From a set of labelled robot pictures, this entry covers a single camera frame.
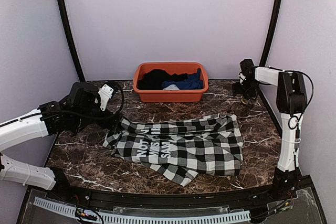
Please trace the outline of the black white plaid shirt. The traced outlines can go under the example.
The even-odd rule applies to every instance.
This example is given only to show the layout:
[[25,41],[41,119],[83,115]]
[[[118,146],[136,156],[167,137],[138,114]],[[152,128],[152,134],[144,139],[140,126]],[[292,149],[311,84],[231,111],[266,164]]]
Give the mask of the black white plaid shirt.
[[237,176],[243,161],[243,139],[237,117],[209,115],[200,119],[135,123],[122,117],[103,146],[127,162],[146,166],[181,186],[198,174]]

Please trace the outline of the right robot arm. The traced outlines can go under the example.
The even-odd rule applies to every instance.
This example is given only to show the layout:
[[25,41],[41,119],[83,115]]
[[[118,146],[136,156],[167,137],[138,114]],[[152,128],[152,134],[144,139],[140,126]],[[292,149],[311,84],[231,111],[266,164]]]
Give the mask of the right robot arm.
[[239,80],[232,85],[233,95],[251,99],[260,84],[275,86],[276,106],[281,115],[282,135],[280,156],[268,195],[278,200],[295,190],[299,182],[299,149],[303,115],[311,102],[307,98],[305,78],[309,76],[295,70],[273,67],[242,66]]

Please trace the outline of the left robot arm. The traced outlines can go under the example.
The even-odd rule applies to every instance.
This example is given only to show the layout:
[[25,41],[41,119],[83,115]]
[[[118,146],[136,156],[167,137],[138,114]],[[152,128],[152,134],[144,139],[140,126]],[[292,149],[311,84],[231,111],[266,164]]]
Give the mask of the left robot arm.
[[[49,102],[29,113],[1,124],[1,151],[27,141],[57,135],[63,131],[78,134],[90,124],[111,126],[122,108],[110,112],[105,105],[93,102],[73,105],[69,102]],[[38,167],[1,154],[1,180],[31,185],[54,191],[63,201],[74,197],[74,189],[59,168]]]

